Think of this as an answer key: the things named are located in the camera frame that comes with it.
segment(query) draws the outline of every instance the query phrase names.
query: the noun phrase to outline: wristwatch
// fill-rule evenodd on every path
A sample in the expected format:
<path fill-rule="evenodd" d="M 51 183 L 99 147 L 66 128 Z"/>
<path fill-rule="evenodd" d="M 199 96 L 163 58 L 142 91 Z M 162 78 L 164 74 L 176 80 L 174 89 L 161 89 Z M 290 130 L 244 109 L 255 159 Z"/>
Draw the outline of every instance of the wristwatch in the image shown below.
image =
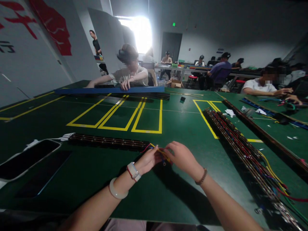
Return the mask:
<path fill-rule="evenodd" d="M 134 163 L 135 162 L 129 163 L 129 165 L 127 166 L 127 171 L 131 175 L 132 179 L 137 182 L 141 178 L 141 175 L 139 174 L 139 172 L 135 168 Z"/>

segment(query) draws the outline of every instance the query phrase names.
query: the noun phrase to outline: red graffiti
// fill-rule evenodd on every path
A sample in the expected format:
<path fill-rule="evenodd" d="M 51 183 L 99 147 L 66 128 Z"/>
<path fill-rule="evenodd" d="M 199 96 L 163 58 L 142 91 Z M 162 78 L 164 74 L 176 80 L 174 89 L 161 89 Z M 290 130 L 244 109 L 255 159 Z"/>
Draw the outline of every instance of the red graffiti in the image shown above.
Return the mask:
<path fill-rule="evenodd" d="M 30 18 L 29 16 L 21 16 L 18 14 L 16 11 L 24 11 L 25 9 L 23 8 L 22 5 L 16 2 L 4 2 L 0 1 L 0 4 L 4 7 L 10 8 L 15 12 L 15 14 L 18 16 L 18 18 L 4 18 L 5 20 L 12 22 L 12 23 L 21 23 L 23 24 L 26 29 L 29 31 L 29 33 L 32 35 L 33 38 L 38 39 L 35 35 L 35 33 L 31 30 L 29 27 L 28 23 L 35 22 L 35 19 Z"/>
<path fill-rule="evenodd" d="M 61 55 L 71 56 L 72 46 L 68 39 L 70 34 L 66 27 L 65 18 L 54 8 L 49 7 L 43 0 L 30 0 L 29 2 L 49 32 Z"/>

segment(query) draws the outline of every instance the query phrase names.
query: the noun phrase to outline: green workbench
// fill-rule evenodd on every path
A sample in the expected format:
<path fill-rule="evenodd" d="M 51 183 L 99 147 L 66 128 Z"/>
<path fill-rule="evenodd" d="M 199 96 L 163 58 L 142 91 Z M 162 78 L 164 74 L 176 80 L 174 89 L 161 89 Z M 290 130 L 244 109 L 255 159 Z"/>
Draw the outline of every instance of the green workbench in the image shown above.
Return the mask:
<path fill-rule="evenodd" d="M 80 81 L 66 87 L 84 87 L 86 83 L 87 81 Z M 262 227 L 268 227 L 270 219 L 255 213 L 258 206 L 251 193 L 214 131 L 200 113 L 200 110 L 208 107 L 224 112 L 227 107 L 221 102 L 221 96 L 226 97 L 237 108 L 249 107 L 240 101 L 243 95 L 219 93 L 219 96 L 211 91 L 170 90 L 199 95 L 184 96 L 184 102 L 180 102 L 182 94 L 171 94 L 168 101 L 125 97 L 125 101 L 116 107 L 115 104 L 120 98 L 59 96 L 50 92 L 34 100 L 2 108 L 0 162 L 21 152 L 26 144 L 34 139 L 57 138 L 73 132 L 150 141 L 160 147 L 165 147 L 175 140 L 185 144 L 197 161 L 208 169 L 213 179 Z M 307 197 L 308 185 L 238 118 L 228 118 L 253 146 L 262 149 L 272 169 L 289 187 L 292 196 Z M 308 131 L 293 128 L 291 125 L 283 126 L 257 114 L 254 118 L 256 124 L 288 149 L 301 158 L 308 159 L 305 149 Z M 0 209 L 72 213 L 117 176 L 121 168 L 140 155 L 132 151 L 73 146 L 68 142 L 64 142 L 61 149 L 72 150 L 73 153 L 40 195 L 33 199 L 14 198 L 18 190 L 40 171 L 49 158 L 30 169 L 23 177 L 0 189 Z M 308 216 L 305 203 L 295 202 L 295 206 Z M 156 166 L 153 171 L 143 176 L 111 217 L 220 225 L 201 188 L 175 165 Z"/>

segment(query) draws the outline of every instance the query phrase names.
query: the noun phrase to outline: hand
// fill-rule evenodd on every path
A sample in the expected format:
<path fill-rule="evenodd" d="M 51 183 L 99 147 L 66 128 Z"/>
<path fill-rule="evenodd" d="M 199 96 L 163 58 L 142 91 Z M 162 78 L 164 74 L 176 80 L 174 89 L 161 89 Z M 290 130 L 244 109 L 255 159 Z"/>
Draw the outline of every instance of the hand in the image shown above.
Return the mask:
<path fill-rule="evenodd" d="M 128 80 L 124 80 L 122 83 L 121 83 L 121 89 L 122 90 L 128 90 L 131 88 L 129 82 L 131 82 L 131 79 L 128 79 Z"/>
<path fill-rule="evenodd" d="M 201 180 L 204 168 L 196 161 L 191 151 L 185 145 L 172 141 L 166 146 L 164 151 L 182 171 L 190 175 L 195 181 Z"/>
<path fill-rule="evenodd" d="M 293 100 L 293 103 L 298 103 L 299 105 L 302 105 L 303 103 L 298 99 L 296 95 L 289 95 L 285 100 Z"/>
<path fill-rule="evenodd" d="M 277 91 L 274 91 L 273 95 L 274 96 L 286 95 L 286 94 L 289 94 L 289 93 L 292 93 L 292 92 L 293 92 L 292 88 L 281 88 L 281 89 L 279 89 Z"/>
<path fill-rule="evenodd" d="M 95 84 L 91 81 L 85 88 L 94 88 Z"/>
<path fill-rule="evenodd" d="M 148 150 L 143 156 L 135 163 L 135 167 L 140 175 L 150 171 L 157 163 L 161 162 L 161 155 L 157 152 L 158 145 L 155 148 Z"/>

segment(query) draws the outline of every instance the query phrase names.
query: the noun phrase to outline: bright window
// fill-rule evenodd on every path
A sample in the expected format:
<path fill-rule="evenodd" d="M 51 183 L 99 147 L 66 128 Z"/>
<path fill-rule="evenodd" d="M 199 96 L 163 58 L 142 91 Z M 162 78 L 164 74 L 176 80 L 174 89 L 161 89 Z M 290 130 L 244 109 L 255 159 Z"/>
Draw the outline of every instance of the bright window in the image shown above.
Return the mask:
<path fill-rule="evenodd" d="M 135 35 L 138 53 L 145 54 L 152 46 L 151 24 L 146 17 L 118 17 L 122 25 L 127 26 Z"/>

